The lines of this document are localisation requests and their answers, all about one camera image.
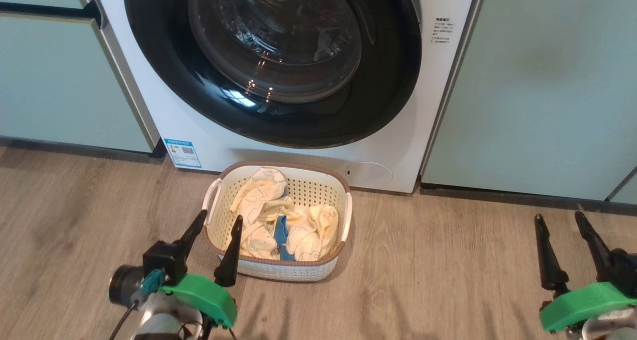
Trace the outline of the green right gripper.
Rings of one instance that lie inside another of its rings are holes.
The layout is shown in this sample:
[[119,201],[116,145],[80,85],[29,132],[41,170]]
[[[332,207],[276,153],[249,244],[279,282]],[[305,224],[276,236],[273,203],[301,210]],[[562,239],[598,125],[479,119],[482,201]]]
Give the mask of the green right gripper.
[[[578,290],[559,295],[539,312],[544,331],[558,333],[567,327],[579,324],[589,318],[596,318],[612,311],[635,306],[635,297],[626,296],[617,289],[612,277],[611,251],[595,231],[581,211],[575,212],[575,220],[580,235],[587,242],[597,272],[598,283],[592,283]],[[544,290],[567,291],[569,277],[561,269],[550,243],[550,232],[543,215],[534,218],[535,241],[538,254],[540,283]]]

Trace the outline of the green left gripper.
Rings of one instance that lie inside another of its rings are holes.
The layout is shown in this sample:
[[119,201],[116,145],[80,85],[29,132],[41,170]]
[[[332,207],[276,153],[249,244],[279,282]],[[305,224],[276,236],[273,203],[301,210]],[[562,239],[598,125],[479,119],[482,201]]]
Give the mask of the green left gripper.
[[[200,235],[208,216],[206,209],[201,210],[191,222],[184,234],[174,242],[178,254],[187,261],[196,238]],[[214,282],[197,274],[187,274],[176,285],[163,285],[161,292],[173,295],[191,308],[207,315],[218,326],[234,328],[237,318],[237,306],[231,294],[224,287],[236,284],[237,267],[241,252],[243,218],[238,215],[230,230],[230,243],[214,270]]]

